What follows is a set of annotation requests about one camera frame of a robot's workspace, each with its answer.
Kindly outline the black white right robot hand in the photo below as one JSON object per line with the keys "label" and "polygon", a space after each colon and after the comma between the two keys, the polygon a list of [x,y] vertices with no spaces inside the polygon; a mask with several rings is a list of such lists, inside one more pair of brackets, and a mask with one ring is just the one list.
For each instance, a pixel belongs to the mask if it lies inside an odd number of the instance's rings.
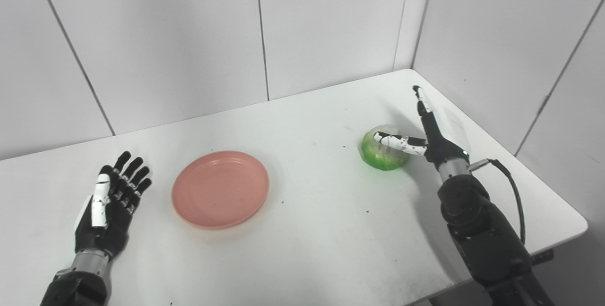
{"label": "black white right robot hand", "polygon": [[460,119],[450,110],[432,104],[421,86],[413,86],[417,98],[417,111],[421,118],[425,138],[389,134],[377,131],[372,138],[391,149],[425,157],[439,169],[442,164],[462,160],[467,166],[469,145]]}

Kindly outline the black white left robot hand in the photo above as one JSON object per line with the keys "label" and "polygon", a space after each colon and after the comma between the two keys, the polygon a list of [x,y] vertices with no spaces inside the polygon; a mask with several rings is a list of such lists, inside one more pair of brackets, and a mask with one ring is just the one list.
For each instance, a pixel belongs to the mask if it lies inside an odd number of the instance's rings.
{"label": "black white left robot hand", "polygon": [[114,165],[101,168],[74,231],[76,254],[95,249],[112,260],[123,252],[130,223],[152,184],[149,174],[143,158],[132,158],[129,151],[121,153]]}

